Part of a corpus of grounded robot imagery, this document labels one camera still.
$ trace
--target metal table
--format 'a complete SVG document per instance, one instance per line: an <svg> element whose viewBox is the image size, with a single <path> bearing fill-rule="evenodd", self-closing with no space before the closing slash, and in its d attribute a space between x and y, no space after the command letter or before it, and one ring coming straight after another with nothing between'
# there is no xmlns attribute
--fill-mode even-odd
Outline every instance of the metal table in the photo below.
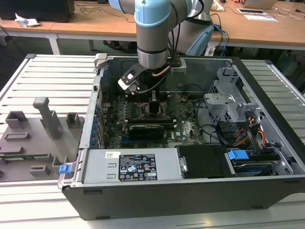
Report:
<svg viewBox="0 0 305 229"><path fill-rule="evenodd" d="M36 96L48 96L58 116L86 116L93 83L93 56L36 55L25 59L0 93L0 134L11 110L38 117ZM272 65L244 61L292 128L305 141L305 98ZM291 195L266 210L84 221L57 188L57 181L0 183L0 227L4 228L218 228L280 229L305 227L305 194Z"/></svg>

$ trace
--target wooden desk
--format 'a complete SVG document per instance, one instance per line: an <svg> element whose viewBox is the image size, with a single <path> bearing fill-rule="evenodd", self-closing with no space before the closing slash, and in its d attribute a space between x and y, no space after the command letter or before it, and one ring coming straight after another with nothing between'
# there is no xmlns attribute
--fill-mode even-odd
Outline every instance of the wooden desk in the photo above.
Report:
<svg viewBox="0 0 305 229"><path fill-rule="evenodd" d="M111 6L97 5L94 12L84 11L85 5L76 2L75 12L69 23L54 23L50 29L52 33L108 35L108 36L132 36L136 37L134 17L124 14Z"/></svg>
<svg viewBox="0 0 305 229"><path fill-rule="evenodd" d="M241 6L231 0L224 4L224 7L227 7L225 11L211 11L211 14L217 13L220 16L222 28L230 37L229 46L305 50L304 14L295 12L295 9L305 11L305 4L278 1L274 6L291 10L292 15L303 20L284 18L279 16L276 10L270 9L265 11L271 13L278 22L251 21L244 15L237 15L232 11L241 14L236 10ZM215 24L219 24L217 15L212 16L212 19ZM220 39L220 34L214 32L209 49L215 48Z"/></svg>
<svg viewBox="0 0 305 229"><path fill-rule="evenodd" d="M75 14L69 23L41 22L41 26L28 28L19 26L15 21L0 21L0 23L11 36L48 38L54 54L60 54L59 38L89 40L91 49L93 49L93 40L136 41L135 23L127 22L127 19L134 21L132 15L123 14L112 9L111 6L97 3L75 3L92 5L86 6L89 9L95 8L94 5L99 8L89 15L84 15L89 13L81 12L81 8L85 7L75 5ZM305 5L302 3L278 1L275 6L292 10L293 15L304 18L303 14L294 12L295 9L304 11ZM224 7L230 7L240 14L236 10L240 5L232 0L227 0ZM230 36L228 46L305 50L305 20L284 18L271 9L266 11L272 13L278 22L250 21L244 15L235 14L231 9L226 8L223 12L211 11L211 14L217 13L221 17L223 30ZM212 19L215 24L219 24L217 16L212 16ZM220 39L220 34L214 32L206 53L213 53Z"/></svg>

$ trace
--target sticker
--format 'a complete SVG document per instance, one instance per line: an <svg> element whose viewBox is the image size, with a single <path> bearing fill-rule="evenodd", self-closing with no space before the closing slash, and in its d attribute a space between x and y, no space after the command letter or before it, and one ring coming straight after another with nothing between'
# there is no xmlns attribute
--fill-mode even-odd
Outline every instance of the sticker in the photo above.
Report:
<svg viewBox="0 0 305 229"><path fill-rule="evenodd" d="M119 180L157 180L154 154L119 155Z"/></svg>
<svg viewBox="0 0 305 229"><path fill-rule="evenodd" d="M121 152L106 152L105 158L119 158Z"/></svg>
<svg viewBox="0 0 305 229"><path fill-rule="evenodd" d="M22 157L13 157L13 158L4 158L5 161L22 161L24 158Z"/></svg>

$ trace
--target warning label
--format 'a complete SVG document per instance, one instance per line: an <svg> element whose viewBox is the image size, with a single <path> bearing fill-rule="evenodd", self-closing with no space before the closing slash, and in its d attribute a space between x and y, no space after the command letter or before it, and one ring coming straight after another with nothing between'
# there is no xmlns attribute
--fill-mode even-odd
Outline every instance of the warning label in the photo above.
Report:
<svg viewBox="0 0 305 229"><path fill-rule="evenodd" d="M157 167L154 154L120 155L119 180L157 180Z"/></svg>

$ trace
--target table leg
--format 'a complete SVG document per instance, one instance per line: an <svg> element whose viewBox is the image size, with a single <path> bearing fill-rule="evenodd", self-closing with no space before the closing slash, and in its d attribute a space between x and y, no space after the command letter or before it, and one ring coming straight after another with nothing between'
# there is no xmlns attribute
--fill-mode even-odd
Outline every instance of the table leg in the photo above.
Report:
<svg viewBox="0 0 305 229"><path fill-rule="evenodd" d="M91 51L94 51L94 50L95 50L93 40L89 40L89 46L90 46L90 50L91 50Z"/></svg>
<svg viewBox="0 0 305 229"><path fill-rule="evenodd" d="M218 44L217 42L209 42L208 46L206 47L204 55L205 56L213 56L217 44Z"/></svg>
<svg viewBox="0 0 305 229"><path fill-rule="evenodd" d="M47 38L49 39L53 54L54 55L60 55L61 54L61 46L60 46L57 34L52 34L52 33L48 34Z"/></svg>
<svg viewBox="0 0 305 229"><path fill-rule="evenodd" d="M5 38L5 36L0 36L0 46L1 47L7 46L7 43L4 38Z"/></svg>

